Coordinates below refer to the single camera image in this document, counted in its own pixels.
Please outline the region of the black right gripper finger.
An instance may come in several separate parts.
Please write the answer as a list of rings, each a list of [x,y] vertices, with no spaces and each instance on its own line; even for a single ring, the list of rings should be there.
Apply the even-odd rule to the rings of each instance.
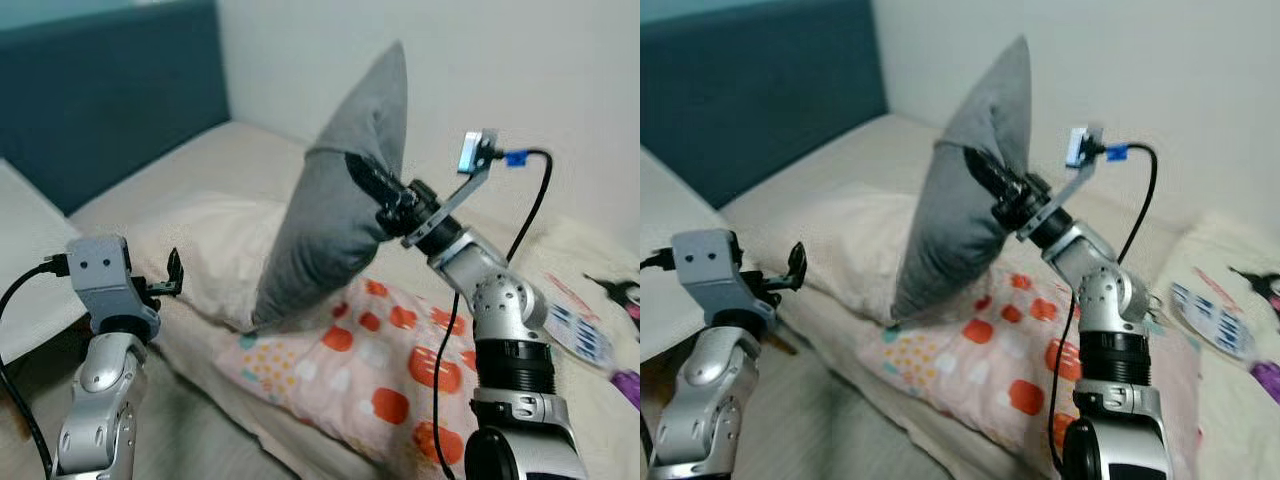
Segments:
[[[1004,164],[979,148],[964,147],[963,152],[975,182],[995,198],[1012,198],[1018,195],[1018,177]]]
[[[351,179],[380,207],[401,205],[403,186],[379,161],[358,154],[344,154],[344,161]]]

